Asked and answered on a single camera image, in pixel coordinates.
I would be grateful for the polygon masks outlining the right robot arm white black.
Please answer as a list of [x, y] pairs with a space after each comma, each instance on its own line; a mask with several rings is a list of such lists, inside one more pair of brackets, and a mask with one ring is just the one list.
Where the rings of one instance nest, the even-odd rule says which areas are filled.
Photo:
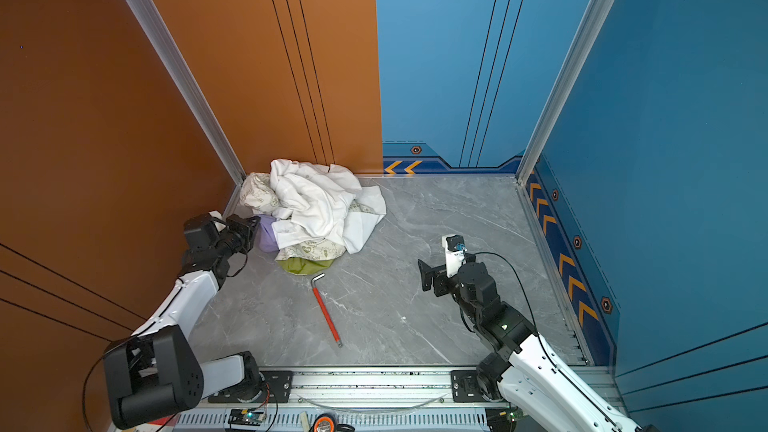
[[546, 342], [536, 325], [503, 301], [482, 262], [450, 276], [447, 267], [417, 262], [422, 290], [449, 295], [491, 350], [477, 366], [477, 382], [492, 400], [517, 406], [547, 431], [655, 431], [610, 405]]

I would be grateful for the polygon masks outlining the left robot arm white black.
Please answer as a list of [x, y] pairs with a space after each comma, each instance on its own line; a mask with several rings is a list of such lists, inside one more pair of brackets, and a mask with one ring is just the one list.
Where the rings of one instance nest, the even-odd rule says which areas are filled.
[[199, 361], [188, 338], [208, 303], [233, 277], [230, 260], [253, 248], [257, 216], [202, 214], [184, 224], [188, 248], [172, 290], [131, 336], [102, 358], [113, 424], [129, 429], [195, 408], [216, 394], [250, 402], [266, 397], [253, 355]]

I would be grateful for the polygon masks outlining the purple cloth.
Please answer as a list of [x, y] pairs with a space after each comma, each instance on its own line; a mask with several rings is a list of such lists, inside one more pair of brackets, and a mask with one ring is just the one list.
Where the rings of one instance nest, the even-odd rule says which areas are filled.
[[271, 215], [258, 215], [259, 230], [257, 233], [258, 246], [265, 253], [276, 253], [280, 250], [273, 230], [277, 219]]

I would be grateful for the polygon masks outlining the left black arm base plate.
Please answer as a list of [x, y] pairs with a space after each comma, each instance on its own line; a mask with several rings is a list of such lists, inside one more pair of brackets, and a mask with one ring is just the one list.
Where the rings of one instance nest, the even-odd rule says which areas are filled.
[[289, 401], [294, 373], [290, 370], [261, 370], [259, 384], [236, 385], [207, 398], [208, 403], [216, 404], [262, 404], [269, 401], [279, 404]]

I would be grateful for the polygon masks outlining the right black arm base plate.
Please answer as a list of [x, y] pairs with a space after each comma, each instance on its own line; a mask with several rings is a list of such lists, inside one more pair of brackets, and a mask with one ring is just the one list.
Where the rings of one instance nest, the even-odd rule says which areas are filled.
[[456, 403], [501, 403], [502, 397], [498, 382], [492, 377], [472, 370], [452, 370], [450, 372], [453, 401]]

